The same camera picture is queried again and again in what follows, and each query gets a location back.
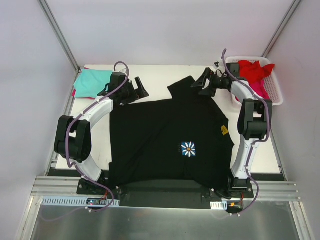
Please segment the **black t-shirt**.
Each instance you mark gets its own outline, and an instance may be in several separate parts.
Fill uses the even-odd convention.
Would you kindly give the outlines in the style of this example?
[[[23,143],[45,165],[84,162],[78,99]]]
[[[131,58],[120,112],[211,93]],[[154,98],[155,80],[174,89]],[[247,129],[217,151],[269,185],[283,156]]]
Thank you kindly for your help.
[[[224,189],[234,143],[216,102],[188,76],[170,99],[119,106],[110,114],[110,188],[147,180],[193,180]]]

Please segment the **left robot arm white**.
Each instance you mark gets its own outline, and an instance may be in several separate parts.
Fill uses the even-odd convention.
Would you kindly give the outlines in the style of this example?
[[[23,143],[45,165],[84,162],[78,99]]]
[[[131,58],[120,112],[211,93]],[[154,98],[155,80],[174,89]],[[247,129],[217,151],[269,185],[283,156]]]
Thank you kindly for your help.
[[[74,116],[62,115],[58,120],[55,153],[66,159],[69,167],[76,167],[83,178],[90,180],[88,188],[96,195],[105,191],[106,183],[100,179],[102,170],[91,155],[91,129],[115,106],[125,106],[149,96],[141,79],[136,77],[134,80],[137,88],[134,88],[127,74],[114,71],[110,82],[93,103]]]

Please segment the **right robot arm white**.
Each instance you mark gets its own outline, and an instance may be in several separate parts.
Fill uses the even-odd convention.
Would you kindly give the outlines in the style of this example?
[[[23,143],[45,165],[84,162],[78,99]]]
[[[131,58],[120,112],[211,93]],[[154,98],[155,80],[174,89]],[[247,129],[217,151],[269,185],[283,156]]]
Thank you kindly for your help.
[[[230,170],[230,181],[225,184],[226,194],[237,197],[244,189],[249,188],[257,149],[269,139],[273,103],[259,96],[247,81],[233,76],[228,69],[226,74],[219,76],[207,67],[191,87],[202,88],[199,95],[209,97],[214,97],[217,89],[228,90],[242,102],[237,122],[240,144]]]

